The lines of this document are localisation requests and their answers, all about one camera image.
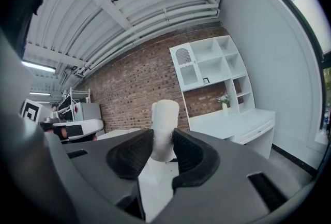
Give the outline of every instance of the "drawer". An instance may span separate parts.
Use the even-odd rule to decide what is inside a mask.
[[[268,122],[264,123],[262,126],[244,135],[235,136],[233,141],[239,144],[246,144],[247,142],[250,142],[251,140],[258,138],[262,134],[266,133],[268,130],[272,129],[274,125],[275,125],[274,120],[269,120]]]

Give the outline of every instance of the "white vase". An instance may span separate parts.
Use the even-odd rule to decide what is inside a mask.
[[[228,105],[226,103],[222,103],[222,108],[223,108],[224,114],[229,115]]]

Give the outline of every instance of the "baseboard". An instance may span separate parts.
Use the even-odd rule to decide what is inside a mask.
[[[312,166],[306,164],[302,160],[298,159],[297,157],[293,156],[292,154],[284,151],[280,147],[272,144],[271,148],[275,151],[277,151],[279,154],[283,155],[286,159],[289,159],[291,162],[299,166],[301,169],[308,172],[311,176],[315,177],[317,175],[317,170],[314,169]]]

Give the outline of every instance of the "ceiling fixture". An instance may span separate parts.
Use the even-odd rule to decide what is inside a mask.
[[[35,92],[30,92],[32,95],[46,95],[46,96],[51,96],[50,93],[35,93]]]
[[[29,68],[41,69],[41,70],[49,71],[49,72],[52,72],[52,73],[55,73],[55,70],[56,70],[53,67],[43,66],[43,65],[39,65],[39,64],[31,63],[31,62],[27,62],[27,61],[22,61],[22,64],[26,67],[29,67]]]

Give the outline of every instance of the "window frame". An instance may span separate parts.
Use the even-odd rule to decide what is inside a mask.
[[[320,43],[318,42],[318,39],[317,39],[312,27],[310,26],[307,19],[302,14],[302,12],[295,6],[295,4],[291,0],[282,0],[282,1],[291,10],[291,12],[294,14],[294,16],[299,21],[300,25],[303,27],[303,29],[304,29],[306,35],[308,36],[308,39],[313,47],[313,50],[314,50],[314,53],[315,53],[315,56],[316,56],[316,59],[318,62],[318,67],[319,67],[319,72],[320,72],[320,77],[321,77],[321,84],[322,84],[322,115],[321,115],[321,120],[320,120],[320,129],[322,129],[324,112],[325,112],[325,104],[326,104],[326,90],[325,90],[326,87],[325,87],[323,70],[331,67],[331,51],[326,54],[323,54]]]

